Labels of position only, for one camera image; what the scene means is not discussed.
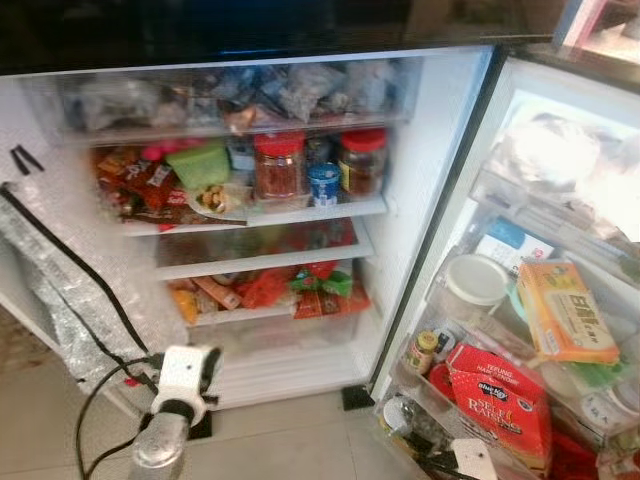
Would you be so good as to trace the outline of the black fridge foot block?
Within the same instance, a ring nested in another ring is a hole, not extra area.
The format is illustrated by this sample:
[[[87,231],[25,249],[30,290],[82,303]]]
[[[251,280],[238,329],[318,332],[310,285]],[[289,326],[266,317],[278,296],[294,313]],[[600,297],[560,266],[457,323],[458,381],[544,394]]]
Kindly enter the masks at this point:
[[[376,401],[371,396],[369,385],[343,387],[339,390],[340,404],[344,411],[366,410],[374,407]]]
[[[188,442],[196,442],[196,440],[205,440],[211,438],[214,434],[215,415],[212,411],[206,411],[201,420],[191,425],[188,430]]]

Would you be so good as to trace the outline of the white fridge shelf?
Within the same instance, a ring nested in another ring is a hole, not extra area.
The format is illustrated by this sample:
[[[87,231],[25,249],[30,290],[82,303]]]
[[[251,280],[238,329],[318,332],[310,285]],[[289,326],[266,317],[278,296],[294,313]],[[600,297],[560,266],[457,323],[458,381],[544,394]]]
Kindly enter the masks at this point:
[[[166,234],[154,252],[159,278],[173,280],[362,259],[375,248],[361,220],[342,218]]]
[[[303,223],[303,221],[319,221],[338,218],[358,218],[358,216],[378,215],[387,212],[387,201],[384,198],[366,198],[366,200],[348,202],[330,207],[303,207],[300,210],[287,212],[251,212],[243,225],[200,224],[178,225],[173,228],[161,228],[157,224],[124,223],[120,224],[120,233],[128,237],[163,236],[163,234],[206,232],[206,230],[230,230],[251,227],[270,227]]]

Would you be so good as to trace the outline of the pale orange barcode packet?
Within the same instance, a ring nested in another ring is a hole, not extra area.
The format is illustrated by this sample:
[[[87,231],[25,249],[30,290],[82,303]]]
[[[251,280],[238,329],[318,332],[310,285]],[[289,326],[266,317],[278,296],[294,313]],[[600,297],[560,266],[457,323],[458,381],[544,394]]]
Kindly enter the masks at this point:
[[[201,291],[214,300],[224,310],[236,310],[242,305],[242,297],[236,291],[233,291],[229,285],[223,285],[216,282],[212,276],[195,276],[193,283],[197,285]]]

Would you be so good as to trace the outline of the red packet yellow characters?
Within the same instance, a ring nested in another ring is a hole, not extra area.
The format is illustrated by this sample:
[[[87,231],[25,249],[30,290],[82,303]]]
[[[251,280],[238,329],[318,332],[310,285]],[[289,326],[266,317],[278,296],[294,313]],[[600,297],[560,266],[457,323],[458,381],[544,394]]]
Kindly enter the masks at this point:
[[[358,314],[372,306],[369,294],[362,285],[343,296],[326,291],[303,291],[297,294],[294,303],[294,319],[310,319],[329,315]]]

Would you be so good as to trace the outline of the green snack packet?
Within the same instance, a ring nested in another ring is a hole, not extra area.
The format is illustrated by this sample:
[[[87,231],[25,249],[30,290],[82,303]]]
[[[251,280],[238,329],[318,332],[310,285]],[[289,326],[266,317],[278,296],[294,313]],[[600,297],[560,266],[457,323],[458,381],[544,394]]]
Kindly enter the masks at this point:
[[[355,261],[308,262],[298,268],[287,285],[292,291],[323,291],[349,297],[355,289]]]

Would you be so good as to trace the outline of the bubble wrap sheet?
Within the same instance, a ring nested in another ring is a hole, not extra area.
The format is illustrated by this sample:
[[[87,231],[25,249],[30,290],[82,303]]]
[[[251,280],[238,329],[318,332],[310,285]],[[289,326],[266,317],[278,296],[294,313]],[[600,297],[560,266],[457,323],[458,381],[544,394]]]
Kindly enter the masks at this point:
[[[33,292],[50,316],[74,379],[95,384],[114,367],[154,352],[132,328],[122,298],[100,271],[8,191],[0,191],[0,236],[35,273]]]

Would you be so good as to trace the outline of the white plate with food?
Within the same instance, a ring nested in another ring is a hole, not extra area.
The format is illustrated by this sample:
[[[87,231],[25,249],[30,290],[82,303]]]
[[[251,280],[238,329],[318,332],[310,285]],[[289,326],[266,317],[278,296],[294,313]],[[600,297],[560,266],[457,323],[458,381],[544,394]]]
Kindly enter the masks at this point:
[[[237,183],[188,189],[187,195],[197,214],[223,221],[247,221],[253,205],[252,188]]]

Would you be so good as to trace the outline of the green plastic container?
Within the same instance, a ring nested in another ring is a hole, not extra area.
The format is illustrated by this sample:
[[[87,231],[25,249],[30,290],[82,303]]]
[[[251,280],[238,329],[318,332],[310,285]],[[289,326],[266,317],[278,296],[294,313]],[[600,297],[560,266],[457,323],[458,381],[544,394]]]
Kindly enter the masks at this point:
[[[170,152],[164,156],[164,160],[186,189],[218,186],[230,179],[229,154],[227,146],[221,141]]]

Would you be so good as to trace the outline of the small yellow lid jar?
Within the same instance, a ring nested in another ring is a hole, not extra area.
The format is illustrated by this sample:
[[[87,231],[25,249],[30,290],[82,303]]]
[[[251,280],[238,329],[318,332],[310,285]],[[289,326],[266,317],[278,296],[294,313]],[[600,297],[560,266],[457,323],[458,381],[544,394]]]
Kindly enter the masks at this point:
[[[425,376],[434,364],[436,351],[439,348],[439,337],[431,330],[413,334],[404,351],[404,366],[413,374]]]

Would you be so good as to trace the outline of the blue white yoghurt cup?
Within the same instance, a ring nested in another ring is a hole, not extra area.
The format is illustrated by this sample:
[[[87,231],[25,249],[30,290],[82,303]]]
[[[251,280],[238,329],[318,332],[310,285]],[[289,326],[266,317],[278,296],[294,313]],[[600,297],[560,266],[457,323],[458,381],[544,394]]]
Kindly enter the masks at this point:
[[[333,163],[315,163],[307,166],[308,188],[312,206],[332,207],[340,202],[340,168]]]

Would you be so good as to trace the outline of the white plastic containers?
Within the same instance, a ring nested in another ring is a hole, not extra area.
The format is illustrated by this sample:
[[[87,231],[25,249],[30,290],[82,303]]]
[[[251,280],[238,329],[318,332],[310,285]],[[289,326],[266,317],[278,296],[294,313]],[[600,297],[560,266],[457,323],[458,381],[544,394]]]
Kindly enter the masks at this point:
[[[639,424],[640,390],[636,379],[620,381],[580,399],[576,431],[591,443],[603,445]]]

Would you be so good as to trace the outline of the pink plastic lid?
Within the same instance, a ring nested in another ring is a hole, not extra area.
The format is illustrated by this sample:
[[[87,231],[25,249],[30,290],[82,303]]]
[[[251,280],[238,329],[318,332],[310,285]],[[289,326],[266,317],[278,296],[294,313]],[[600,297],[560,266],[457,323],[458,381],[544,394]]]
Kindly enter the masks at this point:
[[[148,163],[159,163],[164,157],[174,152],[189,150],[205,145],[204,138],[177,138],[177,140],[161,140],[142,148],[141,157]]]

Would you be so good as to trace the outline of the red lid dark jar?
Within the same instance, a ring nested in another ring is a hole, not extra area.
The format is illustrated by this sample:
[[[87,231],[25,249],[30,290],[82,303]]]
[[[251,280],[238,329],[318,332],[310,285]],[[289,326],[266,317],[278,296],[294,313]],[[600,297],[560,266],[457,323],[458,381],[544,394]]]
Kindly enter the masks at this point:
[[[339,141],[343,191],[352,198],[379,195],[388,160],[387,129],[347,131],[340,134]]]

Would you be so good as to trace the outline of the blue white carton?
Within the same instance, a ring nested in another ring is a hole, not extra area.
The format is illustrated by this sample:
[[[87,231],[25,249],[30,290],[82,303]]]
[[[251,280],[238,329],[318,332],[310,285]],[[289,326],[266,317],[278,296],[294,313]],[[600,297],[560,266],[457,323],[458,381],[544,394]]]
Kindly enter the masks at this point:
[[[503,216],[490,221],[474,247],[476,255],[497,262],[511,276],[517,276],[526,261],[552,259],[558,251],[547,239],[535,236]]]

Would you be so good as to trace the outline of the white crumpled plastic bag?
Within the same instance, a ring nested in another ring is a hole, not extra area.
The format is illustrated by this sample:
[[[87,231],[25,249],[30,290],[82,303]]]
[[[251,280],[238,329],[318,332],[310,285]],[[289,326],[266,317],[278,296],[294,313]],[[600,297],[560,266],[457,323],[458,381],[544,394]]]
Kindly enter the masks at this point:
[[[635,134],[543,113],[504,129],[488,168],[603,239],[640,241],[640,148]]]

